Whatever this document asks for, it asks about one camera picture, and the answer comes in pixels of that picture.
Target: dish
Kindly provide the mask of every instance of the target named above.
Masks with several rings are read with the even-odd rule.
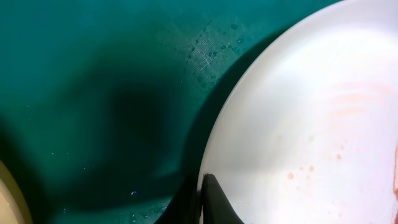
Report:
[[[398,2],[342,1],[294,25],[235,86],[200,169],[244,223],[393,223]]]

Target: beige bowl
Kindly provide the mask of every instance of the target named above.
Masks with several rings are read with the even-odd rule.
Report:
[[[24,196],[0,161],[0,224],[32,224]]]

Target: green surface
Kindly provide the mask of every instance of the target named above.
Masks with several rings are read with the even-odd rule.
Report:
[[[153,223],[245,69],[333,2],[0,2],[0,159],[34,221]]]

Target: dirty plate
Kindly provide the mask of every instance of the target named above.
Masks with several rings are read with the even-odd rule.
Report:
[[[244,223],[393,223],[398,2],[343,1],[251,65],[206,146]]]

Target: green tabletop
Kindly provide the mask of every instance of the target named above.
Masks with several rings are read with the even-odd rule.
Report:
[[[247,66],[334,2],[2,1],[0,160],[35,223],[153,223]]]

